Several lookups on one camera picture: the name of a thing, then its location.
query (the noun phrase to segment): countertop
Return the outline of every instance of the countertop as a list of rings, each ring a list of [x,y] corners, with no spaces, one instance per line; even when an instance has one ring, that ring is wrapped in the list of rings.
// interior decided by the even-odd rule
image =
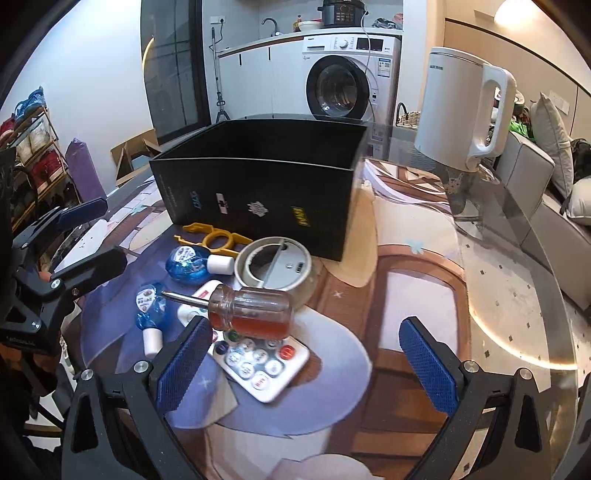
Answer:
[[[368,34],[372,35],[391,35],[391,36],[402,36],[402,30],[395,30],[389,28],[366,28],[365,31]],[[274,43],[283,43],[285,41],[297,41],[304,37],[309,37],[311,35],[329,35],[335,33],[353,33],[353,34],[363,34],[363,30],[361,27],[349,27],[349,28],[320,28],[318,30],[311,30],[308,32],[296,32],[296,33],[286,33],[281,34],[276,37],[268,37],[262,38],[260,40],[255,40],[250,43],[245,43],[243,45],[239,45],[237,47],[226,48],[219,52],[220,57],[226,57],[233,53],[238,53],[245,50],[251,50],[252,48],[262,47],[267,44],[274,44]]]

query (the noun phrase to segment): yellow plastic tool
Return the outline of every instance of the yellow plastic tool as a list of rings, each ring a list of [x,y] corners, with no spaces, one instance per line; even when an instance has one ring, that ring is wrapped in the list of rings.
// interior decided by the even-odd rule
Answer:
[[[208,225],[206,223],[192,223],[191,225],[185,225],[183,227],[185,232],[189,233],[206,233],[205,238],[201,240],[198,244],[194,242],[189,242],[185,240],[180,235],[175,235],[174,238],[179,242],[181,245],[199,245],[200,247],[207,248],[211,253],[214,255],[225,255],[227,257],[234,257],[238,256],[238,252],[233,250],[234,245],[248,245],[252,243],[250,238],[242,236],[238,233],[232,233],[228,230],[221,230],[219,228],[215,228],[213,225]],[[220,236],[226,237],[226,243],[219,248],[211,248],[207,246],[211,241],[215,238]]]

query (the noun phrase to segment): cardboard box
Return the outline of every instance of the cardboard box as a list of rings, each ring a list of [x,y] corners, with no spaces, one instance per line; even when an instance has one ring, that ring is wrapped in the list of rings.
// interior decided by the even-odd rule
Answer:
[[[285,236],[341,260],[361,184],[362,125],[249,119],[212,125],[150,161],[170,218],[252,239]]]
[[[117,186],[123,185],[126,181],[135,177],[140,171],[145,170],[144,167],[134,170],[132,161],[135,158],[142,155],[152,158],[161,152],[162,150],[158,146],[156,131],[154,129],[136,135],[111,149],[111,156],[117,169],[117,181],[115,184]]]

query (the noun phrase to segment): printed logo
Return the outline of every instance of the printed logo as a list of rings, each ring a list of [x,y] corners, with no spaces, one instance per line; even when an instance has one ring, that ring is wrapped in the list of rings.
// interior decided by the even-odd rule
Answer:
[[[191,201],[193,202],[193,206],[198,208],[199,210],[202,209],[201,200],[199,200],[199,195],[197,192],[191,192]]]
[[[224,215],[228,214],[228,203],[224,200],[223,195],[221,193],[216,193],[217,198],[217,206],[220,207],[220,212]]]
[[[301,226],[310,226],[308,219],[306,217],[306,213],[303,208],[300,207],[291,207],[294,212],[295,219]]]
[[[267,210],[261,202],[249,203],[248,211],[258,215],[259,217],[264,217],[269,212],[269,210]]]

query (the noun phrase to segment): bag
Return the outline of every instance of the bag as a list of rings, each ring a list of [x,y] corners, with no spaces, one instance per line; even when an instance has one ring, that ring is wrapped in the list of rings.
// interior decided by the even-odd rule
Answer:
[[[591,176],[591,145],[584,139],[578,138],[570,143],[573,153],[574,183]]]

